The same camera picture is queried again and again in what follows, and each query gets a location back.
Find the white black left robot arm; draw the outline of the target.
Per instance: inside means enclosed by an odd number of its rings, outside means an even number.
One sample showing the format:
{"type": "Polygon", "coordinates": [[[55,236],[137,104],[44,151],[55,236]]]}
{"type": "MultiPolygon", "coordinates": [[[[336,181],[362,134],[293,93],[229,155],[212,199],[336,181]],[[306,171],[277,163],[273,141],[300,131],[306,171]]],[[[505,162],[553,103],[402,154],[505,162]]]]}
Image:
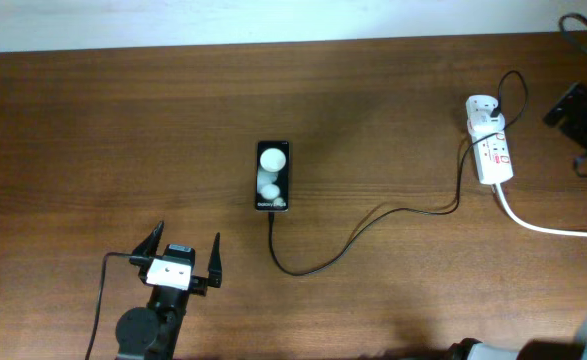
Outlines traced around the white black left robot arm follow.
{"type": "Polygon", "coordinates": [[[222,285],[219,235],[213,241],[208,275],[201,277],[193,273],[193,248],[169,244],[157,253],[163,230],[164,223],[159,222],[132,251],[129,263],[139,268],[138,277],[152,291],[145,306],[128,310],[118,320],[117,360],[171,360],[189,298],[204,297],[210,288],[222,285]]]}

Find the white USB charger plug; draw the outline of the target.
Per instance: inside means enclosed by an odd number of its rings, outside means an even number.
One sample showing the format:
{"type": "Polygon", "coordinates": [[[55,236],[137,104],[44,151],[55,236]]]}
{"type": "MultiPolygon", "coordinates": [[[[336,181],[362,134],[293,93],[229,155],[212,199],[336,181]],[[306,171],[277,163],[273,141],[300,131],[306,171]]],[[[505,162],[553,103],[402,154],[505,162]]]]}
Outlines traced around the white USB charger plug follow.
{"type": "Polygon", "coordinates": [[[502,114],[492,117],[490,111],[473,111],[468,116],[467,128],[469,134],[473,136],[498,132],[504,126],[505,119],[502,114]]]}

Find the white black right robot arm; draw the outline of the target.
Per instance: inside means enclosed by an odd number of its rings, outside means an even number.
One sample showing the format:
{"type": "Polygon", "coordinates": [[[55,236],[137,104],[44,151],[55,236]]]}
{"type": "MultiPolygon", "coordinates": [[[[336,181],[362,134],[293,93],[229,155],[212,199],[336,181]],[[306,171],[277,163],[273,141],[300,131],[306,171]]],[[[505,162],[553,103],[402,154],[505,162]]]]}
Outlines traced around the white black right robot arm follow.
{"type": "MultiPolygon", "coordinates": [[[[501,111],[501,99],[488,95],[473,95],[465,104],[467,129],[476,157],[479,181],[497,195],[506,214],[518,225],[551,235],[587,238],[587,232],[545,228],[518,217],[508,204],[502,184],[513,177],[505,129],[507,122],[501,111]]],[[[560,130],[576,142],[587,154],[587,87],[576,83],[544,116],[543,122],[560,130]]],[[[587,317],[571,342],[531,340],[519,350],[494,347],[473,338],[451,345],[446,359],[587,359],[587,317]]]]}

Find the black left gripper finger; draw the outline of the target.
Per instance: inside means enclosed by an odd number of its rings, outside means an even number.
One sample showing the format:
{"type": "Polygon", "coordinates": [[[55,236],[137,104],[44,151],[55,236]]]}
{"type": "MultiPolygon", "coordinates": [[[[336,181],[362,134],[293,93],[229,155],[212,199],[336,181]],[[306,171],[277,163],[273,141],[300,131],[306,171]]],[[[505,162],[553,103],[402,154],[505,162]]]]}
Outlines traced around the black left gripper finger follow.
{"type": "Polygon", "coordinates": [[[146,260],[152,259],[156,256],[164,225],[164,221],[160,220],[151,233],[132,251],[132,259],[146,260]]]}
{"type": "Polygon", "coordinates": [[[217,233],[214,238],[212,251],[209,258],[208,270],[208,286],[213,288],[220,288],[222,285],[222,261],[220,254],[220,240],[221,234],[217,233]]]}

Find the white power strip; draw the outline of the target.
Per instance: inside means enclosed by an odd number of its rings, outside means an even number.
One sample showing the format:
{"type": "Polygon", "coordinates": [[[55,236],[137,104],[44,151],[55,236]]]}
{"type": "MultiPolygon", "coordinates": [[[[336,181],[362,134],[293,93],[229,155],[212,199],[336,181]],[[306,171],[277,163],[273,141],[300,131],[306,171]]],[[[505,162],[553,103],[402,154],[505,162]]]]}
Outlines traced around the white power strip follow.
{"type": "MultiPolygon", "coordinates": [[[[472,95],[466,103],[467,121],[473,111],[497,112],[498,100],[488,95],[472,95]]],[[[483,185],[501,184],[510,180],[514,173],[504,128],[501,131],[471,136],[479,182],[483,185]]]]}

